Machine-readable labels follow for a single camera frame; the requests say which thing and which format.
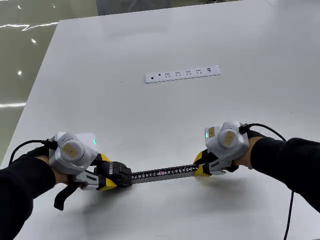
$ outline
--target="reflective floor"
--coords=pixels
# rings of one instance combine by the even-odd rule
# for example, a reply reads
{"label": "reflective floor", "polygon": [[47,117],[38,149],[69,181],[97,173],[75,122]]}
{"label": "reflective floor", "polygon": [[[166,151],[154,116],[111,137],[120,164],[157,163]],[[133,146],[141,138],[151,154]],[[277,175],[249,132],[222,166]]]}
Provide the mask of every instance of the reflective floor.
{"label": "reflective floor", "polygon": [[[171,4],[207,3],[212,2],[173,0]],[[95,0],[0,0],[0,163],[58,21],[97,15]]]}

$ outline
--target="black sleeve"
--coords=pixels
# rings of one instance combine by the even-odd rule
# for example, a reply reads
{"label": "black sleeve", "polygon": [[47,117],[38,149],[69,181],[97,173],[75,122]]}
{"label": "black sleeve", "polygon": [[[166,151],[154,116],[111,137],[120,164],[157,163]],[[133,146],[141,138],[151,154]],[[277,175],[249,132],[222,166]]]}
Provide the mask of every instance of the black sleeve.
{"label": "black sleeve", "polygon": [[287,185],[320,212],[320,143],[301,138],[262,138],[251,151],[252,167]]}
{"label": "black sleeve", "polygon": [[53,188],[54,172],[44,161],[23,155],[0,170],[0,239],[13,239],[33,209],[33,199]]}

